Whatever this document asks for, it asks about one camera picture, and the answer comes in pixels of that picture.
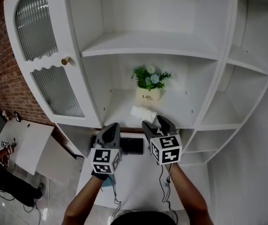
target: white cabinet door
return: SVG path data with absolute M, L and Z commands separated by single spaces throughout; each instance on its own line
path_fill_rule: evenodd
M 69 0 L 5 0 L 4 10 L 17 63 L 49 119 L 101 128 L 76 44 Z M 70 60 L 63 65 L 66 57 Z

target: green leaves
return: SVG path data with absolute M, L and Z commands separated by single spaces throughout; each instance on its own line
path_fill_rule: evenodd
M 158 75 L 159 77 L 159 82 L 157 83 L 153 83 L 150 79 L 151 76 L 154 74 Z M 151 91 L 151 89 L 155 89 L 155 88 L 158 88 L 158 89 L 164 88 L 165 84 L 163 83 L 163 80 L 171 77 L 171 74 L 167 72 L 164 72 L 162 74 L 155 72 L 151 74 L 148 72 L 147 68 L 145 68 L 144 66 L 140 66 L 140 67 L 136 67 L 133 70 L 133 75 L 131 79 L 133 79 L 134 76 L 136 77 L 138 87 Z

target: brass door knob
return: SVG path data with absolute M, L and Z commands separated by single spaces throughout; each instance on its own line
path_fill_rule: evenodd
M 65 57 L 64 59 L 61 60 L 62 65 L 66 65 L 68 64 L 68 62 L 70 61 L 70 57 Z

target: white shelving unit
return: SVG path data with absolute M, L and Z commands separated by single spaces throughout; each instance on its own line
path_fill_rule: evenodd
M 268 0 L 43 0 L 23 9 L 31 1 L 5 0 L 10 43 L 36 100 L 85 157 L 89 128 L 141 128 L 130 115 L 140 105 L 137 66 L 172 74 L 149 109 L 180 129 L 182 165 L 213 158 L 268 87 Z

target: tiled floor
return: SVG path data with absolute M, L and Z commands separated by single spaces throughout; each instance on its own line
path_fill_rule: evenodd
M 79 164 L 74 169 L 73 179 L 70 180 L 68 186 L 61 185 L 57 182 L 49 180 L 50 193 L 47 190 L 47 178 L 36 173 L 34 176 L 30 175 L 21 168 L 11 165 L 11 172 L 37 187 L 42 181 L 46 185 L 46 192 L 42 200 L 37 201 L 37 207 L 41 213 L 40 225 L 60 225 L 62 224 L 64 212 L 75 196 L 80 171 L 83 165 L 83 158 L 78 158 Z M 1 195 L 10 199 L 12 196 L 9 194 Z M 107 225 L 108 217 L 112 215 L 114 209 L 105 208 L 95 205 L 86 220 L 86 225 Z M 188 225 L 189 219 L 185 211 L 178 211 L 179 225 Z M 23 209 L 23 205 L 17 201 L 6 201 L 0 197 L 0 225 L 38 225 L 39 212 L 33 210 L 31 213 L 27 213 Z

